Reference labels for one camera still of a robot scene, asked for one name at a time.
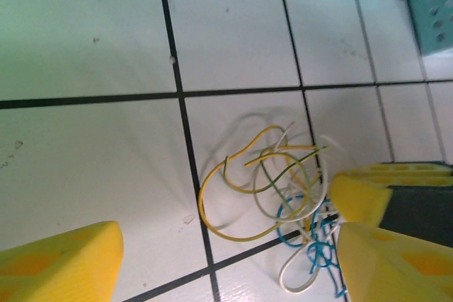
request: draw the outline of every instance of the white floor tile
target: white floor tile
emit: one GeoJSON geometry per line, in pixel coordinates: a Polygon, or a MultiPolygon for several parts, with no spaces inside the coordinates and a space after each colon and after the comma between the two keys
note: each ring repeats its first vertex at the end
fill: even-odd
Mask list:
{"type": "Polygon", "coordinates": [[[426,76],[429,79],[453,79],[453,56],[451,57],[423,57],[426,76]]]}
{"type": "Polygon", "coordinates": [[[177,100],[0,111],[0,248],[116,220],[113,301],[206,266],[177,100]]]}
{"type": "Polygon", "coordinates": [[[453,163],[453,83],[430,84],[430,87],[439,120],[440,133],[447,154],[447,162],[453,163]]]}
{"type": "Polygon", "coordinates": [[[209,276],[196,279],[176,289],[170,290],[162,295],[151,298],[151,302],[208,302],[213,301],[211,281],[209,276]]]}
{"type": "Polygon", "coordinates": [[[287,0],[305,85],[372,81],[355,0],[287,0]]]}
{"type": "MultiPolygon", "coordinates": [[[[296,121],[290,136],[302,135],[294,138],[292,144],[310,144],[300,92],[189,98],[187,108],[200,181],[225,156],[242,149],[269,125],[286,127],[291,121],[296,121]]],[[[264,149],[275,143],[277,135],[269,132],[252,150],[264,149]]],[[[242,165],[258,156],[256,152],[247,153],[233,160],[229,168],[231,181],[238,185],[247,182],[251,169],[246,170],[242,165]]],[[[260,198],[269,212],[277,212],[280,201],[272,189],[260,194],[260,198]]],[[[252,195],[233,191],[224,184],[220,173],[207,186],[205,209],[212,223],[223,226],[222,232],[230,236],[253,236],[274,224],[258,211],[252,195]]],[[[214,261],[224,260],[276,237],[276,232],[272,232],[259,240],[236,243],[211,233],[214,261]]]]}
{"type": "MultiPolygon", "coordinates": [[[[220,296],[230,301],[340,301],[334,297],[335,289],[328,272],[322,269],[314,285],[298,295],[284,292],[278,285],[278,274],[294,248],[280,244],[246,260],[217,272],[220,296]]],[[[285,282],[300,286],[309,278],[311,262],[301,254],[288,268],[285,282]]]]}
{"type": "Polygon", "coordinates": [[[185,90],[297,86],[282,0],[168,0],[185,90]]]}
{"type": "Polygon", "coordinates": [[[311,119],[317,136],[325,134],[347,152],[332,146],[327,155],[330,176],[359,165],[390,161],[375,88],[315,90],[307,92],[311,119]]]}
{"type": "Polygon", "coordinates": [[[174,91],[161,0],[0,0],[2,99],[174,91]]]}
{"type": "Polygon", "coordinates": [[[360,0],[378,81],[422,79],[406,0],[360,0]]]}
{"type": "Polygon", "coordinates": [[[441,161],[425,85],[381,87],[396,161],[441,161]]]}

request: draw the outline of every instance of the white wire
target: white wire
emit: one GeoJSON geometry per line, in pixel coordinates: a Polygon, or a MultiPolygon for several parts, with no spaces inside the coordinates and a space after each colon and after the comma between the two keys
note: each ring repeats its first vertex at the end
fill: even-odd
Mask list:
{"type": "MultiPolygon", "coordinates": [[[[281,143],[283,142],[283,140],[287,136],[288,130],[290,129],[290,127],[293,124],[294,124],[294,122],[291,122],[291,124],[289,124],[286,127],[286,129],[280,129],[280,131],[282,132],[282,134],[280,135],[280,138],[277,140],[277,142],[275,144],[273,144],[273,146],[271,146],[271,150],[272,150],[273,153],[280,153],[280,154],[283,154],[283,155],[286,154],[286,153],[283,153],[283,152],[278,152],[278,150],[280,148],[281,143]]],[[[334,141],[332,138],[330,138],[328,136],[325,136],[325,135],[321,135],[319,138],[320,139],[325,139],[330,144],[336,146],[343,153],[349,155],[346,152],[346,150],[342,146],[340,146],[336,141],[334,141]]],[[[311,237],[311,235],[305,231],[304,227],[301,225],[301,222],[305,222],[305,220],[308,217],[310,217],[318,209],[319,211],[317,213],[317,216],[321,217],[321,220],[320,221],[312,221],[312,223],[316,223],[316,228],[315,228],[314,232],[318,233],[320,228],[321,228],[322,217],[325,216],[325,215],[330,215],[330,214],[337,213],[335,208],[330,210],[330,209],[328,209],[327,205],[322,207],[321,209],[319,208],[322,205],[322,203],[323,203],[323,201],[324,201],[324,199],[325,199],[325,197],[327,195],[327,191],[328,191],[328,167],[327,167],[327,162],[326,162],[326,155],[324,154],[324,152],[325,152],[324,151],[324,147],[319,147],[318,155],[319,155],[319,160],[320,160],[320,163],[321,163],[321,167],[320,168],[315,167],[315,168],[310,168],[309,169],[309,170],[316,170],[317,173],[321,173],[322,174],[323,181],[322,181],[322,184],[321,184],[321,189],[319,190],[319,192],[315,192],[314,186],[316,184],[313,185],[310,188],[310,195],[309,195],[309,197],[307,197],[308,202],[307,202],[306,206],[302,209],[301,213],[299,215],[297,215],[297,216],[293,216],[293,217],[276,217],[275,215],[269,214],[263,208],[263,206],[259,202],[258,194],[255,192],[256,185],[257,185],[256,181],[258,179],[259,168],[261,166],[260,163],[253,169],[253,172],[252,172],[252,175],[251,175],[251,179],[248,181],[248,183],[246,183],[245,185],[240,186],[241,188],[246,189],[247,187],[250,187],[250,184],[252,184],[253,198],[255,200],[256,206],[261,211],[261,213],[264,216],[266,216],[269,219],[272,219],[273,221],[276,221],[276,222],[283,222],[283,223],[295,222],[295,223],[297,223],[299,232],[303,236],[302,240],[304,240],[304,239],[306,240],[306,242],[296,252],[294,252],[294,254],[292,254],[291,257],[283,264],[282,269],[280,270],[280,273],[279,273],[279,279],[278,279],[279,285],[281,286],[281,288],[284,291],[286,291],[288,293],[291,293],[291,294],[300,294],[300,293],[303,293],[304,291],[306,291],[307,289],[309,289],[313,285],[313,283],[315,282],[315,280],[316,280],[316,278],[318,276],[319,270],[320,270],[320,267],[316,266],[315,269],[314,269],[313,274],[308,278],[308,280],[304,284],[302,284],[301,286],[298,286],[296,288],[288,287],[285,284],[285,282],[284,282],[285,272],[287,271],[287,268],[293,263],[293,261],[295,260],[295,258],[299,254],[304,252],[304,250],[306,250],[306,248],[310,244],[315,242],[315,240],[311,237]]],[[[350,158],[352,159],[353,163],[355,165],[357,165],[357,163],[355,162],[355,159],[352,156],[350,156],[350,158]]],[[[271,158],[271,161],[272,161],[272,164],[274,165],[275,169],[277,170],[278,166],[277,166],[276,161],[275,161],[275,159],[273,157],[271,158]]],[[[301,169],[299,169],[299,168],[296,169],[294,174],[296,175],[300,170],[301,169]]],[[[287,208],[289,208],[291,211],[294,211],[291,208],[291,206],[289,205],[289,202],[287,202],[287,200],[289,198],[295,199],[296,196],[299,193],[304,195],[304,196],[306,196],[307,192],[306,192],[306,190],[304,190],[300,185],[298,185],[295,182],[294,175],[288,175],[288,174],[285,173],[284,176],[288,179],[288,186],[286,186],[285,188],[283,188],[281,190],[278,190],[278,192],[280,192],[280,194],[282,195],[282,198],[284,199],[283,205],[284,206],[286,205],[287,208]]],[[[331,235],[333,234],[333,232],[335,232],[335,230],[337,229],[338,226],[339,226],[339,224],[337,222],[337,224],[328,232],[328,234],[326,236],[326,239],[331,237],[331,235]]]]}

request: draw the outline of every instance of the perforated plastic panel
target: perforated plastic panel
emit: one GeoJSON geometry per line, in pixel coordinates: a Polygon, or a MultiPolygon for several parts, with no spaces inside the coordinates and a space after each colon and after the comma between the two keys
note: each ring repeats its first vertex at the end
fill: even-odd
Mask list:
{"type": "Polygon", "coordinates": [[[453,0],[409,0],[423,54],[453,52],[453,0]]]}

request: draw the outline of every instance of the tangled wires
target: tangled wires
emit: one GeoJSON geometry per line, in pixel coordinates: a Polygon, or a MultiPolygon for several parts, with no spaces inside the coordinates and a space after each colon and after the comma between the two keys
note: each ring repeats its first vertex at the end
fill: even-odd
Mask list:
{"type": "Polygon", "coordinates": [[[286,292],[299,294],[306,291],[314,283],[319,270],[321,268],[326,268],[335,285],[336,297],[340,297],[345,293],[345,287],[343,286],[341,290],[338,288],[332,273],[332,269],[340,270],[340,267],[334,260],[334,258],[336,258],[335,246],[329,240],[335,229],[338,227],[338,223],[335,222],[338,215],[336,214],[336,211],[332,210],[332,207],[329,208],[330,202],[326,199],[328,177],[326,159],[323,153],[327,149],[327,146],[290,145],[287,133],[291,126],[292,124],[286,129],[283,129],[278,125],[272,125],[265,128],[246,147],[232,156],[227,156],[224,161],[217,164],[209,172],[201,185],[200,195],[198,197],[198,209],[200,210],[201,218],[206,227],[214,234],[226,240],[248,242],[257,240],[276,231],[282,242],[291,247],[298,248],[288,261],[286,261],[280,271],[279,283],[286,292]],[[279,131],[281,133],[280,138],[271,146],[263,149],[260,152],[259,157],[244,164],[244,167],[246,168],[253,165],[255,166],[249,183],[242,186],[232,183],[228,176],[229,162],[249,151],[264,134],[271,130],[279,131]],[[296,157],[294,154],[290,153],[290,151],[302,151],[304,155],[302,157],[296,157]],[[315,156],[318,157],[320,166],[315,167],[315,169],[306,167],[305,163],[309,159],[315,158],[315,156]],[[276,160],[279,158],[286,162],[286,168],[278,175],[272,177],[265,165],[265,161],[267,161],[267,163],[271,161],[274,167],[277,168],[276,160]],[[215,228],[207,219],[203,197],[208,182],[217,171],[222,172],[225,183],[231,189],[244,194],[252,194],[256,206],[261,213],[275,221],[275,224],[257,235],[245,238],[228,236],[215,228]],[[258,174],[260,173],[265,176],[268,184],[257,187],[258,174]],[[280,188],[279,185],[277,185],[277,182],[283,177],[288,179],[288,184],[285,188],[280,188]],[[258,194],[270,188],[274,189],[282,202],[276,214],[267,212],[258,198],[258,194]],[[299,244],[290,243],[283,238],[280,227],[285,223],[296,223],[302,238],[302,241],[299,244]],[[306,255],[312,262],[311,277],[302,286],[298,288],[289,288],[284,283],[285,272],[295,257],[304,251],[306,251],[306,255]]]}

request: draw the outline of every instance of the floor stain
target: floor stain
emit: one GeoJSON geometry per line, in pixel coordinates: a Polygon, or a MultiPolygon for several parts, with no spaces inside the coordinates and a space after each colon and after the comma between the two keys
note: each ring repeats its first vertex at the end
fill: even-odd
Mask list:
{"type": "Polygon", "coordinates": [[[343,54],[347,54],[353,57],[357,57],[363,60],[368,60],[368,57],[364,54],[357,53],[353,46],[348,44],[345,39],[340,39],[340,42],[343,44],[343,54]]]}
{"type": "Polygon", "coordinates": [[[184,217],[184,224],[190,224],[191,221],[193,221],[195,219],[195,216],[193,215],[189,215],[189,216],[186,216],[184,217]]]}
{"type": "Polygon", "coordinates": [[[14,151],[13,153],[9,154],[6,157],[6,160],[0,165],[0,170],[3,168],[6,168],[8,165],[11,164],[11,161],[14,159],[14,156],[16,155],[17,150],[19,150],[23,145],[23,141],[16,141],[14,143],[14,151]]]}

